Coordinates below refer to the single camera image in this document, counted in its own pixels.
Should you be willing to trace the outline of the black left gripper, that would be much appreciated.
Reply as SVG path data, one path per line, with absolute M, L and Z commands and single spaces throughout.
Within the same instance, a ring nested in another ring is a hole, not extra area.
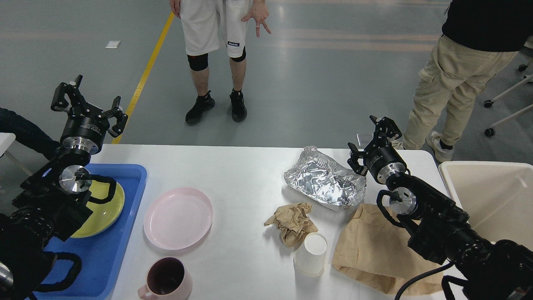
M 82 75 L 78 75 L 74 82 L 60 83 L 52 97 L 51 110 L 68 114 L 60 143 L 65 149 L 101 151 L 107 131 L 113 138 L 119 137 L 124 132 L 128 114 L 121 109 L 120 96 L 114 98 L 110 110 L 100 113 L 100 118 L 75 114 L 74 112 L 79 110 L 81 112 L 86 110 L 85 98 L 79 90 L 81 81 Z M 116 124 L 109 127 L 107 120 L 113 117 L 116 118 Z

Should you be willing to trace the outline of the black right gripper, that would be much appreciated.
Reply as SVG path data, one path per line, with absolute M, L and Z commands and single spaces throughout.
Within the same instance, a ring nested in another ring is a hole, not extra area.
M 402 148 L 402 142 L 398 141 L 402 132 L 389 117 L 370 115 L 369 118 L 375 124 L 373 139 L 365 150 L 359 150 L 354 143 L 348 143 L 348 165 L 361 176 L 366 176 L 369 171 L 375 181 L 384 185 L 392 175 L 407 172 L 407 163 L 395 149 Z

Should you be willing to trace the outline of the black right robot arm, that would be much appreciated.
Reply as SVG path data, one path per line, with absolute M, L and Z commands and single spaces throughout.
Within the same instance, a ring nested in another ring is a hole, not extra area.
M 409 172 L 407 163 L 392 146 L 401 131 L 388 117 L 370 117 L 375 124 L 372 140 L 363 149 L 348 143 L 348 165 L 358 175 L 371 173 L 386 189 L 376 203 L 382 215 L 411 236 L 408 247 L 439 268 L 410 279 L 395 299 L 422 278 L 455 266 L 464 279 L 446 275 L 441 285 L 448 300 L 454 299 L 451 284 L 460 285 L 469 300 L 531 300 L 533 255 L 511 240 L 491 243 L 468 224 L 468 213 L 456 203 Z

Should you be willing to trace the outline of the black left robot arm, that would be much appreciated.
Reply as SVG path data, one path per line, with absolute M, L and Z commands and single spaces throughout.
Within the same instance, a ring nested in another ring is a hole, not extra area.
M 35 299 L 34 292 L 69 288 L 82 269 L 80 256 L 45 251 L 52 237 L 66 241 L 92 215 L 87 203 L 109 203 L 116 181 L 91 174 L 86 165 L 101 151 L 105 134 L 118 137 L 128 115 L 120 96 L 104 111 L 80 93 L 82 75 L 60 83 L 51 110 L 68 115 L 61 136 L 62 150 L 22 184 L 12 205 L 17 211 L 1 215 L 0 263 L 2 300 Z

